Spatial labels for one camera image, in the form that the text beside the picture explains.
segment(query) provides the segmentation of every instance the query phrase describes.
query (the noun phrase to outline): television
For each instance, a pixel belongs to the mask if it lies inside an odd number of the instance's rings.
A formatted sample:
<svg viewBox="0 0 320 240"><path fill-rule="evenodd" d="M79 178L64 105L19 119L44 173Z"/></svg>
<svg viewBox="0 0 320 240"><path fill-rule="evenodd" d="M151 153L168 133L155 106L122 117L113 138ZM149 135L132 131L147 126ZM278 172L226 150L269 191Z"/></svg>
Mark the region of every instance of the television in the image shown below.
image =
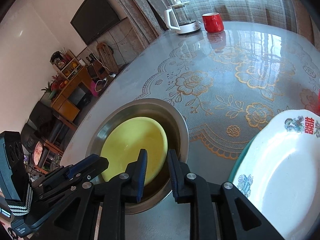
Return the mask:
<svg viewBox="0 0 320 240"><path fill-rule="evenodd" d="M70 23L89 45L118 22L120 19L107 0L84 0Z"/></svg>

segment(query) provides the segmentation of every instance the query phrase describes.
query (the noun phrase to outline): dining table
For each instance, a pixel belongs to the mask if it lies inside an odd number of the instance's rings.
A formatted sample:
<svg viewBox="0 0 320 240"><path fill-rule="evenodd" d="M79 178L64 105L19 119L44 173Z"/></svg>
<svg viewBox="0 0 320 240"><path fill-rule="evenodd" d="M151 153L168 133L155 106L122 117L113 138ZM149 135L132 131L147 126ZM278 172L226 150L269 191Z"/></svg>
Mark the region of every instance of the dining table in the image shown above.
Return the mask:
<svg viewBox="0 0 320 240"><path fill-rule="evenodd" d="M320 114L320 53L306 38L258 23L224 26L220 33L207 33L202 25L187 35L161 34L101 95L60 164L84 159L98 127L120 106L159 98L186 121L191 172L222 184L246 144L275 115L289 109ZM125 217L126 239L185 240L189 224L190 205L175 203L170 194Z"/></svg>

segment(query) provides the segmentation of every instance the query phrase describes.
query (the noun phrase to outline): metal screw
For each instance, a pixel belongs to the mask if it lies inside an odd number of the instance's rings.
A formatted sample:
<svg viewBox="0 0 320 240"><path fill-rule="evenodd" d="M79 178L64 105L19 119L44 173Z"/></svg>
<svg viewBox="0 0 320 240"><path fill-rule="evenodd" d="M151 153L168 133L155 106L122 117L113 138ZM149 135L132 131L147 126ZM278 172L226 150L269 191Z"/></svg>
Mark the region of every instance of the metal screw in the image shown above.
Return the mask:
<svg viewBox="0 0 320 240"><path fill-rule="evenodd" d="M188 179L195 179L196 177L197 177L197 175L194 174L194 173L188 173L188 174L187 174L187 178L188 178Z"/></svg>
<svg viewBox="0 0 320 240"><path fill-rule="evenodd" d="M232 185L232 183L230 183L230 182L226 182L225 184L223 184L223 186L224 186L226 189L232 189L232 188L233 188L233 185Z"/></svg>
<svg viewBox="0 0 320 240"><path fill-rule="evenodd" d="M128 174L128 173L121 173L121 174L119 175L119 178L120 178L120 179L127 179L127 178L129 178L129 174Z"/></svg>
<svg viewBox="0 0 320 240"><path fill-rule="evenodd" d="M86 189L87 189L87 188L91 188L91 182L88 182L88 181L87 181L87 182L82 183L82 187L83 187L83 188L86 188Z"/></svg>

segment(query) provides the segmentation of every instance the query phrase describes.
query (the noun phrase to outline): white plate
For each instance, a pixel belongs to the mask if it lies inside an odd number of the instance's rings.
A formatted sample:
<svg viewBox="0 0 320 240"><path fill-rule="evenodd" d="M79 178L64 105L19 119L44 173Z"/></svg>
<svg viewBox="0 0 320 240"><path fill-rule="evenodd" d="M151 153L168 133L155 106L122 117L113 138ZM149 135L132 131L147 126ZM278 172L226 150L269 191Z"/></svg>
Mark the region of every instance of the white plate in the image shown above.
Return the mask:
<svg viewBox="0 0 320 240"><path fill-rule="evenodd" d="M243 154L229 181L284 239L303 239L320 212L320 117L283 111Z"/></svg>

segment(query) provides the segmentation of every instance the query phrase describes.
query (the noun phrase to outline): white wall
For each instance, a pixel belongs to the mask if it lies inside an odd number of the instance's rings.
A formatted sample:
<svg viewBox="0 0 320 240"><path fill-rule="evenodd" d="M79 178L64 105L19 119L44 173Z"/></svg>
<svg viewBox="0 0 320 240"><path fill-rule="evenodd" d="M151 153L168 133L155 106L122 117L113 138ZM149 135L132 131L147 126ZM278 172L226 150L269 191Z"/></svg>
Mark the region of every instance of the white wall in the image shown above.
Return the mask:
<svg viewBox="0 0 320 240"><path fill-rule="evenodd" d="M86 45L70 24L84 0L32 0L32 4L58 41L74 54L78 55ZM108 0L120 19L126 17L125 12L116 0Z"/></svg>
<svg viewBox="0 0 320 240"><path fill-rule="evenodd" d="M30 0L16 0L0 24L0 132L21 131L56 74L49 60L60 49Z"/></svg>

